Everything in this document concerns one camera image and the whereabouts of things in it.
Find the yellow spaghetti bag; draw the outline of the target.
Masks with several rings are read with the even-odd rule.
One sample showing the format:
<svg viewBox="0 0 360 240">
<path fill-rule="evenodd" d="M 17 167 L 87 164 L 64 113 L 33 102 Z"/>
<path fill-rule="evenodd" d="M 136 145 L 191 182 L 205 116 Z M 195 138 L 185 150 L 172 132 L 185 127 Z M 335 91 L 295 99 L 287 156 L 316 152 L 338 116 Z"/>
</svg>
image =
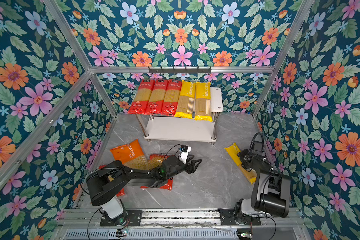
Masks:
<svg viewBox="0 0 360 240">
<path fill-rule="evenodd" d="M 196 84 L 183 81 L 175 117 L 185 119 L 193 118 L 195 95 Z"/>
<path fill-rule="evenodd" d="M 211 83 L 196 83 L 195 120 L 212 122 Z"/>
<path fill-rule="evenodd" d="M 243 175 L 246 177 L 246 179 L 249 181 L 251 185 L 253 185 L 256 181 L 257 174 L 254 170 L 247 171 L 242 167 L 242 162 L 240 161 L 240 158 L 238 157 L 238 154 L 241 152 L 240 148 L 236 143 L 233 143 L 231 146 L 225 148 L 227 153 L 230 155 L 234 163 L 239 167 L 240 171 L 243 173 Z"/>
</svg>

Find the red fusilli bag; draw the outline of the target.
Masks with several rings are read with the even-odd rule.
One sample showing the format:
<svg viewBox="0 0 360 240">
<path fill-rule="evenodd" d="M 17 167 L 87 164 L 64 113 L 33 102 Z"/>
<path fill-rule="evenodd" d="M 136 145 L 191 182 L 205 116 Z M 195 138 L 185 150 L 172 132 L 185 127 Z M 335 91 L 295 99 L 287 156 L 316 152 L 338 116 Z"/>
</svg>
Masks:
<svg viewBox="0 0 360 240">
<path fill-rule="evenodd" d="M 168 155 L 163 155 L 163 154 L 151 154 L 149 160 L 146 163 L 144 170 L 147 171 L 158 170 L 160 172 L 159 175 L 161 175 L 162 174 L 161 167 L 163 165 L 163 162 L 168 157 L 169 157 Z M 159 189 L 168 190 L 168 191 L 171 191 L 172 188 L 173 188 L 173 178 L 167 180 L 165 184 L 159 187 Z"/>
</svg>

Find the orange macaroni bag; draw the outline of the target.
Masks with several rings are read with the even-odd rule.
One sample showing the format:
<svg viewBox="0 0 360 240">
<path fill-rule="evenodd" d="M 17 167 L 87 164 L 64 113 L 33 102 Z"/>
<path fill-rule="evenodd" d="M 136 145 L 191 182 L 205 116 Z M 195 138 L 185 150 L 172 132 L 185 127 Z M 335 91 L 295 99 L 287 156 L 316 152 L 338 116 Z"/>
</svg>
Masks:
<svg viewBox="0 0 360 240">
<path fill-rule="evenodd" d="M 123 166 L 137 170 L 146 169 L 148 160 L 140 146 L 139 140 L 110 149 L 110 152 L 115 161 L 121 161 Z"/>
</svg>

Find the red spaghetti bag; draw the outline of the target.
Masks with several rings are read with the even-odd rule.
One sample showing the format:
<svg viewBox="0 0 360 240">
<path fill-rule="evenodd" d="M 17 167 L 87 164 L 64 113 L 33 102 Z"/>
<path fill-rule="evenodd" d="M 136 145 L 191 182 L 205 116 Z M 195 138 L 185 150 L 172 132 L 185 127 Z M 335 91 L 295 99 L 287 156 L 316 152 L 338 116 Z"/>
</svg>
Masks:
<svg viewBox="0 0 360 240">
<path fill-rule="evenodd" d="M 145 113 L 154 85 L 154 80 L 143 80 L 141 82 L 128 114 L 143 115 Z"/>
<path fill-rule="evenodd" d="M 182 88 L 182 81 L 170 80 L 166 89 L 161 114 L 174 116 L 177 110 L 179 96 Z"/>
<path fill-rule="evenodd" d="M 157 80 L 152 90 L 145 115 L 157 115 L 162 111 L 169 80 Z"/>
</svg>

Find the red macaroni bag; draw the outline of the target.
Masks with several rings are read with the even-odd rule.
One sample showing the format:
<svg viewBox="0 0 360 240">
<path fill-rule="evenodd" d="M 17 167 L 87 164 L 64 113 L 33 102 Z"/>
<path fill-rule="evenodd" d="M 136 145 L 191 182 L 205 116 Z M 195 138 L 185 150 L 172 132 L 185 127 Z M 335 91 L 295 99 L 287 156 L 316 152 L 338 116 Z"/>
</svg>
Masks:
<svg viewBox="0 0 360 240">
<path fill-rule="evenodd" d="M 100 165 L 99 177 L 101 178 L 101 195 L 103 197 L 121 197 L 125 195 L 124 187 L 127 184 L 126 175 L 124 174 L 123 165 L 114 166 L 114 163 L 110 165 Z"/>
</svg>

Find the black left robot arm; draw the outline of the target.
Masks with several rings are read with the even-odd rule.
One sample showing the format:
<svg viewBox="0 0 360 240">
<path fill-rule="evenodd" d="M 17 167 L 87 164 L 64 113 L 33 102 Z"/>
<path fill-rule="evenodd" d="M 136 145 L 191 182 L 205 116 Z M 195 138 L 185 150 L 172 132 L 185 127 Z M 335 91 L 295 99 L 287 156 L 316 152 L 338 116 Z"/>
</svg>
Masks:
<svg viewBox="0 0 360 240">
<path fill-rule="evenodd" d="M 193 174 L 202 160 L 194 160 L 191 155 L 185 162 L 179 157 L 169 156 L 164 162 L 151 170 L 137 170 L 114 161 L 94 171 L 85 178 L 91 204 L 99 207 L 102 214 L 100 226 L 124 226 L 133 219 L 117 194 L 124 187 L 147 187 L 157 189 L 165 185 L 174 176 L 185 172 Z"/>
</svg>

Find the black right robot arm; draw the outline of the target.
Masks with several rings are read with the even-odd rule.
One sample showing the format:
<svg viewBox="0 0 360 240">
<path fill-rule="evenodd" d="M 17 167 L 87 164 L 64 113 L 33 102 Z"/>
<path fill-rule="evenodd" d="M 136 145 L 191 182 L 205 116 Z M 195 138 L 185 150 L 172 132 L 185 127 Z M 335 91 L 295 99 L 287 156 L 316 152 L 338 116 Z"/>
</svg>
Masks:
<svg viewBox="0 0 360 240">
<path fill-rule="evenodd" d="M 250 147 L 238 153 L 241 167 L 256 173 L 251 198 L 241 199 L 235 206 L 234 219 L 239 225 L 261 217 L 286 218 L 289 214 L 291 179 L 273 168 L 264 150 L 264 136 L 258 132 Z"/>
</svg>

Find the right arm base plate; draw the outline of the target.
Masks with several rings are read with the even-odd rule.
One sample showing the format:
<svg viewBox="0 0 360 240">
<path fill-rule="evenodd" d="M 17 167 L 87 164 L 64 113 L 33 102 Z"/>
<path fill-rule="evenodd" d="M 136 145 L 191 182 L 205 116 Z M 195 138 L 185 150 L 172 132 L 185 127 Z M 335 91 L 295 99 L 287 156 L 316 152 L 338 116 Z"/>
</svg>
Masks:
<svg viewBox="0 0 360 240">
<path fill-rule="evenodd" d="M 240 210 L 218 209 L 222 226 L 260 226 L 261 220 L 250 215 L 243 214 Z"/>
</svg>

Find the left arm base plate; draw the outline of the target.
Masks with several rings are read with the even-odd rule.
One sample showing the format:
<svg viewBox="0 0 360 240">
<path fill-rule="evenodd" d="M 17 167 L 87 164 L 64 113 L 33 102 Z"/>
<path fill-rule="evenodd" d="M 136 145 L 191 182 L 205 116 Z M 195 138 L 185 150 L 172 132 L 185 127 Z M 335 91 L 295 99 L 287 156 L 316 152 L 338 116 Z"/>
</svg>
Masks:
<svg viewBox="0 0 360 240">
<path fill-rule="evenodd" d="M 101 227 L 136 227 L 140 226 L 142 210 L 124 210 L 121 215 L 111 218 L 105 211 L 102 212 Z"/>
</svg>

